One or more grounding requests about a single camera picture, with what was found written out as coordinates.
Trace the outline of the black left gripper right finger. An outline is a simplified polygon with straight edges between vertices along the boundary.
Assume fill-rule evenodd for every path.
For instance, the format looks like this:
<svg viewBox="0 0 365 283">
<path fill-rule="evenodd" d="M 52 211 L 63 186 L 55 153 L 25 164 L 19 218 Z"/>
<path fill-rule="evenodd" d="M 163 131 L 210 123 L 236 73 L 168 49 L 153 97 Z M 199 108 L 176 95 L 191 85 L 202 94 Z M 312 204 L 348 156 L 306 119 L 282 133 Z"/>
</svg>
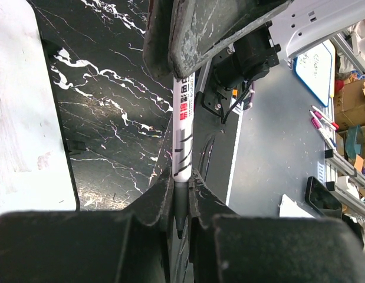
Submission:
<svg viewBox="0 0 365 283">
<path fill-rule="evenodd" d="M 363 282 L 354 232 L 333 218 L 249 218 L 189 182 L 189 260 L 196 282 Z"/>
</svg>

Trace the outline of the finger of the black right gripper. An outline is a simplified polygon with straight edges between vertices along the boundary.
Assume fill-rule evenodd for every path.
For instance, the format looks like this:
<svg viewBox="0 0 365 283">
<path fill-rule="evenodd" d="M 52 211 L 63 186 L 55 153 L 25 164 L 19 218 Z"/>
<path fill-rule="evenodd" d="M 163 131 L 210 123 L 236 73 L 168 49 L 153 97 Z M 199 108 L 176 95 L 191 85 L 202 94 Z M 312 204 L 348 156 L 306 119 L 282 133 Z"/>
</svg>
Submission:
<svg viewBox="0 0 365 283">
<path fill-rule="evenodd" d="M 170 0 L 150 0 L 148 3 L 142 56 L 152 78 L 176 74 L 169 62 L 175 8 L 176 2 Z"/>
<path fill-rule="evenodd" d="M 273 19 L 291 1 L 174 1 L 169 67 L 183 79 L 218 52 Z"/>
</svg>

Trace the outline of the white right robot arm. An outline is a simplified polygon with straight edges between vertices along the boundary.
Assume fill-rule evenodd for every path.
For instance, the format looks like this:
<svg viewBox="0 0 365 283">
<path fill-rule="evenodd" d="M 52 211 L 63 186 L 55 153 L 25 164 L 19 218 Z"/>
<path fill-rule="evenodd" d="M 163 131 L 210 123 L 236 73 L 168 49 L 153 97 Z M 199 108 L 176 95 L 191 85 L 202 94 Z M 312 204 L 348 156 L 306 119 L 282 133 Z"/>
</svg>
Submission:
<svg viewBox="0 0 365 283">
<path fill-rule="evenodd" d="M 214 83 L 232 89 L 364 18 L 365 1 L 150 1 L 143 59 L 153 78 L 174 76 L 174 114 L 186 120 L 195 72 L 226 48 Z"/>
</svg>

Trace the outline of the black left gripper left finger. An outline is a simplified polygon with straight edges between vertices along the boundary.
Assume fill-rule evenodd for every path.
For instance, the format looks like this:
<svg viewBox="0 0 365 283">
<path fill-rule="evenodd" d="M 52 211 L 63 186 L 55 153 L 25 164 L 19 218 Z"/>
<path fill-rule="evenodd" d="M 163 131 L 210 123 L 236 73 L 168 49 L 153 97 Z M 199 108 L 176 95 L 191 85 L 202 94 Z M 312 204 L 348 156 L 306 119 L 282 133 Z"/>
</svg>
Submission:
<svg viewBox="0 0 365 283">
<path fill-rule="evenodd" d="M 0 216 L 0 282 L 170 282 L 173 180 L 122 210 Z"/>
</svg>

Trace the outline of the white whiteboard marker pen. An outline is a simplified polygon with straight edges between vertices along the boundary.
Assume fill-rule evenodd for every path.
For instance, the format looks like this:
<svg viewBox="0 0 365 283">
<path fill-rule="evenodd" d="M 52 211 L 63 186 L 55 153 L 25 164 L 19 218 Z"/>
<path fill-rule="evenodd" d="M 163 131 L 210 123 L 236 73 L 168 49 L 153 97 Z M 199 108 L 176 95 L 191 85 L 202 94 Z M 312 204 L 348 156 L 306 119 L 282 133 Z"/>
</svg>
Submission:
<svg viewBox="0 0 365 283">
<path fill-rule="evenodd" d="M 172 178 L 177 236 L 182 239 L 188 215 L 189 179 L 192 175 L 195 74 L 173 80 Z"/>
</svg>

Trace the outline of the small white whiteboard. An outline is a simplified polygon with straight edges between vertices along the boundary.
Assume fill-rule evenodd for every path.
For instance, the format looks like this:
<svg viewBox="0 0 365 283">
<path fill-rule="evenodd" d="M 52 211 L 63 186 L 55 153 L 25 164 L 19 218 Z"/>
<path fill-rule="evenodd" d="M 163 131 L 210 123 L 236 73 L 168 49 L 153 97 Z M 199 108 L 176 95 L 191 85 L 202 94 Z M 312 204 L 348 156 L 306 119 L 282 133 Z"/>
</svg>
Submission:
<svg viewBox="0 0 365 283">
<path fill-rule="evenodd" d="M 0 214 L 79 205 L 35 13 L 0 1 Z"/>
</svg>

